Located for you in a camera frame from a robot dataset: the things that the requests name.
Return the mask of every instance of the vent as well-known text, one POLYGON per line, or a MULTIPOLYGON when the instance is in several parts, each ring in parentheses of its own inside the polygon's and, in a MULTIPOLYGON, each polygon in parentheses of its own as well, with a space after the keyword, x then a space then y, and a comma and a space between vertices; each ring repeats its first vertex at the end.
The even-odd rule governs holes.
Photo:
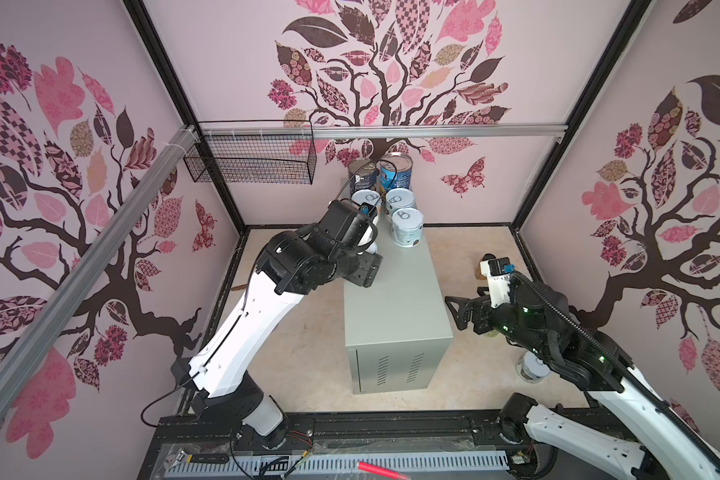
MULTIPOLYGON (((238 463, 248 474, 257 474, 259 466, 265 465, 268 458, 247 457, 238 458, 238 463)), ((301 456, 294 455, 288 460, 290 468, 301 456)), ((507 455, 501 450, 485 452, 416 452, 416 453, 353 453, 342 455, 313 455, 298 466, 292 475, 336 475, 358 473, 358 462, 389 468, 397 472, 488 472, 509 470, 507 455)), ((265 477, 270 475, 279 477, 285 462, 278 465, 278 471, 267 471, 265 477)), ((203 463, 181 463, 166 472, 165 478, 186 478, 192 474, 198 477, 243 476, 243 472, 235 466, 234 462, 223 465, 203 463)))
POLYGON ((418 355, 413 357, 413 361, 411 362, 411 368, 408 370, 408 378, 405 379, 405 383, 411 383, 416 380, 416 376, 418 375, 418 368, 422 365, 423 360, 423 353, 419 353, 418 355))
POLYGON ((389 365, 389 355, 378 359, 378 368, 376 370, 376 386, 380 386, 387 381, 387 366, 389 365))

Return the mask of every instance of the butterfly decal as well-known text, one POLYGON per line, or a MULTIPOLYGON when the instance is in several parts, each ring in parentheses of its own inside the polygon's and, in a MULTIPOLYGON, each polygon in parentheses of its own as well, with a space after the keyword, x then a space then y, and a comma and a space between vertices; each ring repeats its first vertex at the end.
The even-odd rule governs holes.
POLYGON ((197 252, 203 247, 211 248, 214 244, 211 230, 218 221, 214 220, 211 214, 206 214, 206 208, 197 200, 195 200, 195 212, 197 212, 197 219, 200 220, 200 232, 195 235, 195 241, 192 242, 192 252, 197 252))
POLYGON ((485 188, 485 185, 483 185, 485 175, 481 173, 483 168, 485 168, 485 157, 474 162, 466 175, 446 175, 440 180, 445 182, 446 185, 451 185, 454 188, 454 192, 464 198, 464 192, 469 190, 470 185, 472 187, 480 186, 485 188))

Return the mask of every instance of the gray metal box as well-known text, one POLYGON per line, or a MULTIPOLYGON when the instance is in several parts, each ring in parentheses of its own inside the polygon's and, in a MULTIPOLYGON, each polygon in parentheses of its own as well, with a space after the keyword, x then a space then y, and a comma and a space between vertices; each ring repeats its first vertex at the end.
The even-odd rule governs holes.
POLYGON ((453 339, 427 240, 397 246, 381 218, 376 244, 384 261, 373 285, 344 284, 352 390, 356 395, 425 389, 453 339))

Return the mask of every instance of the white can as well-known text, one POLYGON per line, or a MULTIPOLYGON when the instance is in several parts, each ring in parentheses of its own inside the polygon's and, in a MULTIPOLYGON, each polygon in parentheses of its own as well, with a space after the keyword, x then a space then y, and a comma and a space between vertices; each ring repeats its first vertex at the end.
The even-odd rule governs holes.
POLYGON ((395 245, 418 245, 424 230, 424 215, 415 208, 398 208, 392 214, 392 241, 395 245))
MULTIPOLYGON (((381 198, 381 195, 379 195, 378 192, 374 192, 373 190, 358 190, 354 194, 352 194, 352 201, 355 202, 357 205, 370 204, 375 206, 377 216, 382 211, 382 202, 379 198, 381 198)), ((369 214, 369 212, 366 212, 364 210, 362 210, 362 212, 366 215, 369 214)))
POLYGON ((393 188, 387 192, 384 212, 387 222, 392 222, 392 214, 398 208, 416 208, 416 196, 407 188, 393 188))

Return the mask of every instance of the pink wall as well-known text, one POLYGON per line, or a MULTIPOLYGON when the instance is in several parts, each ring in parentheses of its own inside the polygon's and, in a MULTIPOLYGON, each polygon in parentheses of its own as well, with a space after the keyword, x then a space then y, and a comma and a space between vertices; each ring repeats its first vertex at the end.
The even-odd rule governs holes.
MULTIPOLYGON (((400 124, 421 124, 432 115, 439 115, 440 124, 450 123, 462 112, 490 107, 494 110, 487 115, 502 123, 564 122, 627 2, 202 0, 148 4, 201 120, 304 115, 315 122, 325 117, 326 125, 394 125, 393 112, 398 107, 400 124), (301 22, 332 25, 328 28, 337 33, 310 29, 298 22, 303 18, 311 20, 301 22), (415 28, 408 26, 411 22, 415 28), (374 44, 389 45, 384 37, 390 29, 402 46, 400 62, 394 57, 361 60, 364 54, 372 55, 374 44), (287 48, 278 51, 276 42, 287 48), (471 48, 477 48, 477 57, 456 79, 461 59, 471 48), (356 52, 350 55, 355 63, 343 56, 349 52, 356 52), (296 75, 290 65, 292 54, 298 55, 293 62, 296 75), (480 72, 485 74, 489 60, 497 64, 485 77, 480 72), (288 74, 281 61, 287 63, 288 74), (308 71, 302 74, 305 65, 308 71), (420 75, 410 74, 404 86, 405 73, 412 66, 420 75), (341 70, 347 73, 344 79, 341 70), (302 84, 296 81, 299 75, 302 84), (470 86, 476 90, 456 91, 470 86), (392 100, 400 91, 403 95, 392 100), (376 108, 380 114, 374 120, 376 108)), ((527 182, 550 147, 548 138, 471 140, 451 147, 438 145, 440 140, 423 139, 403 145, 414 158, 413 188, 427 222, 511 221, 527 182), (481 158, 483 175, 490 181, 465 178, 481 158), (450 175, 461 176, 460 183, 469 190, 455 192, 442 181, 450 175)), ((376 140, 374 154, 395 148, 392 143, 376 140)), ((336 150, 347 148, 342 157, 349 159, 353 150, 362 151, 362 144, 360 139, 336 145, 336 150)), ((246 222, 292 224, 322 216, 347 176, 345 165, 326 156, 331 150, 326 143, 318 146, 313 185, 231 184, 246 222)))
POLYGON ((657 3, 523 234, 720 448, 720 0, 685 4, 657 3))
MULTIPOLYGON (((3 354, 181 123, 117 0, 0 2, 0 43, 3 354)), ((136 475, 236 238, 179 164, 0 425, 0 478, 136 475)))

